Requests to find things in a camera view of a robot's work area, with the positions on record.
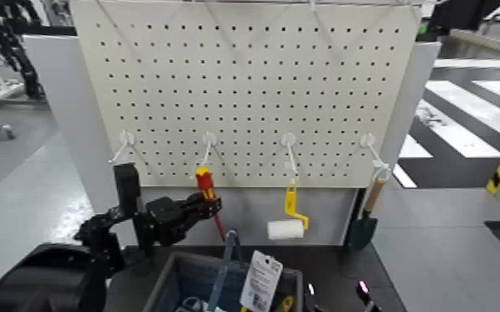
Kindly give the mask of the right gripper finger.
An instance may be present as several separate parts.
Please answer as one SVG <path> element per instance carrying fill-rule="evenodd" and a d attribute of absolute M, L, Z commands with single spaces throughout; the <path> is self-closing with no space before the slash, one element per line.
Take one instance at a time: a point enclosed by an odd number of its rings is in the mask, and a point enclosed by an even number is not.
<path fill-rule="evenodd" d="M 306 312 L 318 312 L 316 292 L 312 283 L 306 284 Z"/>
<path fill-rule="evenodd" d="M 364 312 L 381 312 L 381 308 L 371 299 L 370 290 L 364 280 L 359 280 L 356 294 L 364 305 Z"/>

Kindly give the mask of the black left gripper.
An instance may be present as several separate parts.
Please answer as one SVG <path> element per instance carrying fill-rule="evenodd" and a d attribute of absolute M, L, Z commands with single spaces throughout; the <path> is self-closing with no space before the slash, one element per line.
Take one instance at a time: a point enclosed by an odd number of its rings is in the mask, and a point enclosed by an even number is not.
<path fill-rule="evenodd" d="M 145 255 L 154 254 L 154 244 L 172 246 L 186 238 L 184 224 L 195 224 L 215 217 L 222 210 L 222 199 L 207 199 L 203 193 L 189 195 L 185 200 L 160 197 L 146 203 L 134 215 L 135 235 Z"/>

